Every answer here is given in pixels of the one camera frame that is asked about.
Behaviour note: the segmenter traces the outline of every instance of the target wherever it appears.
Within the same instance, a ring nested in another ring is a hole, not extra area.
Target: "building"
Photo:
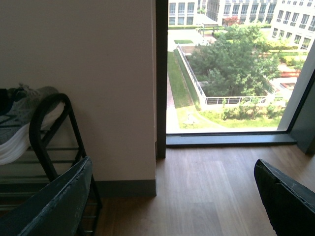
[[[282,0],[275,9],[270,38],[287,39],[298,49],[310,50],[314,42],[315,4],[313,0]]]
[[[201,13],[224,25],[224,18],[237,16],[241,22],[270,23],[277,0],[170,0],[169,25],[194,25],[194,14]]]
[[[277,0],[208,0],[206,15],[219,25],[224,25],[224,18],[232,16],[243,23],[270,23],[276,4]]]
[[[194,16],[197,14],[197,9],[197,0],[170,0],[168,24],[170,26],[194,25]]]

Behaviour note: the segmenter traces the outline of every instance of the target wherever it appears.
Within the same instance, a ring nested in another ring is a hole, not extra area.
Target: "building window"
[[[233,6],[232,14],[233,14],[233,15],[237,15],[239,9],[240,9],[240,6],[239,6],[239,5],[234,5],[234,6]]]
[[[268,8],[268,14],[273,14],[275,11],[275,4],[270,4],[269,8]]]
[[[266,18],[266,23],[267,23],[267,24],[270,24],[271,21],[272,21],[272,17],[267,17],[267,18]]]
[[[180,13],[180,14],[184,14],[185,13],[185,3],[184,2],[180,2],[178,4],[178,13]]]
[[[265,11],[266,11],[266,4],[262,4],[262,5],[260,6],[259,13],[260,13],[260,14],[265,14]]]
[[[292,33],[290,32],[286,33],[286,36],[285,36],[286,39],[290,39],[291,37],[292,37]]]
[[[242,6],[242,10],[241,10],[241,14],[246,14],[247,13],[247,9],[248,9],[248,5],[243,5]]]
[[[291,26],[295,26],[298,17],[299,17],[299,13],[293,14],[292,21],[290,23]]]
[[[193,23],[193,16],[188,16],[186,25],[192,25],[192,23]]]
[[[231,5],[225,5],[224,8],[224,15],[230,14]]]
[[[284,31],[281,30],[280,33],[279,33],[279,39],[282,39],[284,37]]]
[[[313,16],[313,18],[312,18],[312,22],[310,24],[309,30],[315,31],[315,16]]]
[[[287,22],[288,22],[288,20],[289,20],[289,18],[290,18],[290,15],[291,15],[291,12],[289,12],[289,11],[287,11],[287,12],[285,13],[284,20],[283,20],[283,23],[284,23],[284,24],[287,24]]]
[[[251,14],[256,14],[258,9],[258,4],[253,4],[251,9]]]
[[[182,26],[183,24],[184,24],[184,17],[178,17],[177,18],[177,24],[179,25],[179,26]]]
[[[169,4],[169,14],[175,14],[176,3]]]
[[[246,17],[241,17],[241,18],[240,18],[240,23],[244,23],[245,20],[246,20]]]
[[[302,38],[301,36],[296,35],[296,36],[295,36],[295,38],[294,38],[294,43],[299,44],[299,43],[300,43],[301,38]]]
[[[170,17],[168,24],[169,24],[170,26],[175,25],[175,17]]]
[[[307,49],[309,47],[310,41],[311,40],[309,38],[304,38],[300,49]]]
[[[305,29],[305,26],[308,20],[309,20],[309,15],[303,14],[303,18],[299,27],[301,29]]]
[[[272,38],[276,38],[278,33],[278,29],[274,28],[274,31],[272,32]]]
[[[189,2],[187,6],[187,13],[193,13],[193,9],[195,8],[194,2]]]
[[[283,14],[284,14],[284,11],[279,11],[277,22],[281,22]]]

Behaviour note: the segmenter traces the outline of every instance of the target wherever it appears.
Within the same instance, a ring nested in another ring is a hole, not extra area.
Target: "wall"
[[[96,180],[155,179],[151,0],[1,1],[0,81],[69,96]]]

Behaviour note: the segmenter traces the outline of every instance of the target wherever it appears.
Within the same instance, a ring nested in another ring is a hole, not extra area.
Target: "baseboard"
[[[154,197],[156,180],[96,181],[101,197]]]

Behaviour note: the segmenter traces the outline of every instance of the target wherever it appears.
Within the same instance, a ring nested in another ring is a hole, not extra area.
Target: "green tree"
[[[197,77],[209,85],[208,96],[259,96],[268,80],[280,75],[279,59],[266,54],[268,47],[258,26],[232,25],[214,44],[199,45],[189,62]]]
[[[197,10],[197,13],[198,14],[205,14],[206,13],[206,9],[204,7],[200,8],[199,10]]]

